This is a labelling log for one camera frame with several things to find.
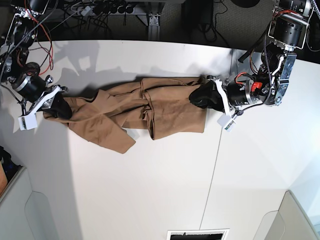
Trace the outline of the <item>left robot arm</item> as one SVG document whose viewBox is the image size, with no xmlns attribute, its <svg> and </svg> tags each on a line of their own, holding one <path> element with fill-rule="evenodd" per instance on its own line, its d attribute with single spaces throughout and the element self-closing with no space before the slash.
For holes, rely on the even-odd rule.
<svg viewBox="0 0 320 240">
<path fill-rule="evenodd" d="M 189 95 L 190 103 L 231 118 L 254 107 L 280 105 L 297 58 L 295 49 L 303 49 L 312 15 L 319 13 L 314 0 L 275 1 L 265 31 L 238 59 L 240 63 L 250 59 L 252 73 L 240 72 L 233 80 L 207 75 L 205 82 Z M 261 65 L 255 67 L 252 55 L 260 44 L 263 45 Z"/>
</svg>

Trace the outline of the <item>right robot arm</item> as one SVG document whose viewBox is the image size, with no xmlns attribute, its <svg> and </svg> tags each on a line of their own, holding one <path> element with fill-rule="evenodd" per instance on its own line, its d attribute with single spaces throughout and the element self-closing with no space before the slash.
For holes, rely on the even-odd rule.
<svg viewBox="0 0 320 240">
<path fill-rule="evenodd" d="M 13 9 L 11 24 L 0 35 L 0 86 L 21 106 L 23 117 L 37 112 L 66 120 L 72 117 L 72 110 L 63 98 L 67 88 L 54 85 L 53 77 L 45 75 L 54 67 L 53 44 L 48 48 L 40 46 L 48 61 L 45 70 L 41 64 L 28 61 L 30 47 L 38 40 L 39 33 L 51 39 L 44 22 L 58 3 L 57 0 L 5 0 L 0 3 Z"/>
</svg>

